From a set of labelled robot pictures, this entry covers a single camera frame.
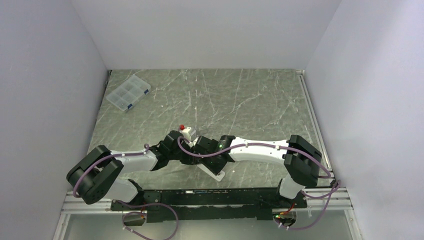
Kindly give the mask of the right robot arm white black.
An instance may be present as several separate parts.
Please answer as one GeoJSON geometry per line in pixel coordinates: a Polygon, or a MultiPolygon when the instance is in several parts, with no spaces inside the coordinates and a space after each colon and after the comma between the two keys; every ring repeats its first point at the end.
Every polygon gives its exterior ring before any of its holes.
{"type": "Polygon", "coordinates": [[[300,135],[288,140],[259,141],[234,135],[223,135],[219,140],[199,136],[192,143],[192,152],[199,154],[200,162],[215,175],[219,175],[226,163],[242,161],[279,164],[287,175],[278,184],[276,203],[289,207],[304,188],[318,185],[322,154],[300,135]]]}

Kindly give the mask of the white remote control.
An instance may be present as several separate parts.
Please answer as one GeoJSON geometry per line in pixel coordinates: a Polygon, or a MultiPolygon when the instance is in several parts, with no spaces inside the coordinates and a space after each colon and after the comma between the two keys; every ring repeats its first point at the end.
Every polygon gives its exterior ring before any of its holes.
{"type": "Polygon", "coordinates": [[[209,170],[205,165],[203,164],[197,164],[196,165],[199,169],[201,169],[203,172],[205,172],[206,174],[208,174],[211,178],[213,178],[214,180],[216,180],[217,182],[222,181],[222,179],[225,176],[225,172],[224,171],[220,171],[219,173],[213,173],[211,170],[209,170]]]}

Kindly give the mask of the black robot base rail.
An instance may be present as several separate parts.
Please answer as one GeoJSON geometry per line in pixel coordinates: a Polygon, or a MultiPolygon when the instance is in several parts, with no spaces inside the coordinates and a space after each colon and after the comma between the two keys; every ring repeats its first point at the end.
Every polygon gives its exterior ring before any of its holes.
{"type": "Polygon", "coordinates": [[[279,195],[276,187],[224,189],[145,190],[129,202],[135,210],[142,204],[148,223],[179,220],[256,219],[271,220],[279,210],[307,207],[298,193],[294,199],[279,195]]]}

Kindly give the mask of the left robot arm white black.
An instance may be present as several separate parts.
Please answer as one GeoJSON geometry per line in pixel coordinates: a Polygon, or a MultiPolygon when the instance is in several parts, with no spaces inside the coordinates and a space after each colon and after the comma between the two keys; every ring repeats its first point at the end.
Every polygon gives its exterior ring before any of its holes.
{"type": "Polygon", "coordinates": [[[98,145],[67,173],[66,180],[73,187],[72,195],[87,205],[109,198],[137,210],[144,203],[143,189],[134,180],[120,177],[132,172],[157,171],[170,161],[194,165],[194,157],[185,152],[190,151],[195,138],[195,130],[172,130],[158,144],[145,144],[139,151],[122,152],[98,145]]]}

